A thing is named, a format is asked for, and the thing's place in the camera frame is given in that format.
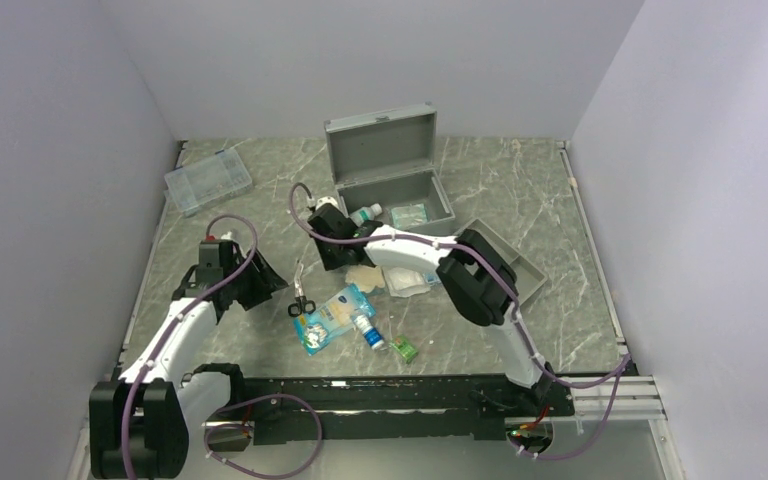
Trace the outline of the small green box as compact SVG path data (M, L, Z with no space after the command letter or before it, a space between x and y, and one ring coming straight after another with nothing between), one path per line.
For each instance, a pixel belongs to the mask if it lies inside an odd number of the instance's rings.
M394 337L390 345L406 364L412 363L418 356L417 348L403 335Z

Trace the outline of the teal plaster zip bag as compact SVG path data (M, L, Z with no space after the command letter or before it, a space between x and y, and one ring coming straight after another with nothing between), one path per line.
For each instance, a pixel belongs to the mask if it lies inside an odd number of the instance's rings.
M427 224L429 216L423 203L393 207L390 210L392 225L399 230Z

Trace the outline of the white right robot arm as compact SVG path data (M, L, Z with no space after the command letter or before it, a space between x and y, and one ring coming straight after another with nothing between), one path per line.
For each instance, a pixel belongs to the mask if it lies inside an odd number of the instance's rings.
M504 365L517 411L534 415L550 391L545 357L524 323L517 274L485 237L472 229L456 236L398 230L378 221L358 226L337 207L324 204L296 223L313 238L327 267L367 265L433 273L456 311L483 328Z

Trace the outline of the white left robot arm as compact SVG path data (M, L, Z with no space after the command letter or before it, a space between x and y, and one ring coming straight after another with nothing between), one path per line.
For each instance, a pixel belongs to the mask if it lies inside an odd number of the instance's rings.
M97 479L172 479L182 471L191 437L209 415L239 417L247 406L240 367L193 367L198 348L223 314L250 310L286 288L255 248L212 235L171 295L150 343L117 379L89 397L89 456Z

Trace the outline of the grey metal medicine case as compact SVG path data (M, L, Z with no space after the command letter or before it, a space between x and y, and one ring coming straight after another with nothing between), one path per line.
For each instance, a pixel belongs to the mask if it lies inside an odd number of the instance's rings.
M339 208L346 214L379 204L379 221L391 225L391 210L425 208L426 221L403 229L445 236L456 215L435 165L437 110L430 102L324 122Z

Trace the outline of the black handled scissors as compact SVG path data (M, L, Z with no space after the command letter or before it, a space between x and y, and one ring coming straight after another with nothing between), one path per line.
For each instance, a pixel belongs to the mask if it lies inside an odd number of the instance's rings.
M298 259L295 263L293 274L293 301L287 307L287 313L290 317L298 318L302 315L309 315L316 311L316 303L309 299L303 286L304 264Z

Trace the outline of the blue cotton swab bag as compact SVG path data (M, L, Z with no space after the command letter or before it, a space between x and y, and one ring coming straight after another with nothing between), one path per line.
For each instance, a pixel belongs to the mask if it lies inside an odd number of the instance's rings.
M368 319L376 310L355 284L350 284L323 302L311 313L293 319L300 343L308 355L315 355L337 337L355 328L353 318L363 314Z

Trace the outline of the white blue spray bottle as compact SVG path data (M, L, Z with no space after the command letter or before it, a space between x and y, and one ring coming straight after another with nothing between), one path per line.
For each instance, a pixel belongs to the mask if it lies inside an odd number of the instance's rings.
M351 317L355 328L361 333L368 346L373 350L380 350L386 343L378 329L371 323L369 317L363 313L355 313Z

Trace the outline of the clear plastic compartment box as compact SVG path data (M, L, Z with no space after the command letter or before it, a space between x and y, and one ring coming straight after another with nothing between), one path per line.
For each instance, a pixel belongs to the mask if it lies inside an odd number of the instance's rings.
M164 176L165 197L184 216L192 216L253 188L253 179L234 149L181 166Z

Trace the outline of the white gauze bag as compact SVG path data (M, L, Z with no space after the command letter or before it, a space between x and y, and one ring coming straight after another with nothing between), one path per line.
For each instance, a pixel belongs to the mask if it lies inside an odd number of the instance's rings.
M393 297L409 298L425 294L441 283L435 273L422 273L404 268L383 268L383 278Z

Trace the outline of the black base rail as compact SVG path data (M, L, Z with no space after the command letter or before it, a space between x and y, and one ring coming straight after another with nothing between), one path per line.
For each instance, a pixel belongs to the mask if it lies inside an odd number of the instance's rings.
M249 378L242 408L257 445L290 441L470 437L502 440L509 427L575 413L570 391L532 390L502 374Z

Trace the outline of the grey plastic divider tray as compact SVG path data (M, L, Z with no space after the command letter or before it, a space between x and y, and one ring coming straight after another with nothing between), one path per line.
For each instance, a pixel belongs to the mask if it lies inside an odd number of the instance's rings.
M456 231L456 235L462 234L465 230L474 230L480 233L504 261L511 266L517 275L516 289L518 291L520 310L525 312L534 302L541 288L546 284L548 280L547 275L483 220L474 218L466 222Z

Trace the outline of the white bottle green label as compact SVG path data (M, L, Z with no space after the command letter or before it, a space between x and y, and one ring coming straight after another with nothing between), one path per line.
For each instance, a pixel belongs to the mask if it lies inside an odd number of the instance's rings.
M383 213L380 204L374 203L370 206L361 207L349 214L349 218L357 225L362 226L366 221L373 221Z

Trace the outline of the beige latex gloves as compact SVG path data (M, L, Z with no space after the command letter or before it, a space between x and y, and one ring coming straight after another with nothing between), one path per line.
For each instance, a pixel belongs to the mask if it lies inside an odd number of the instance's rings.
M372 293L386 287L382 270L379 267L352 266L345 275L347 284L354 284L363 293Z

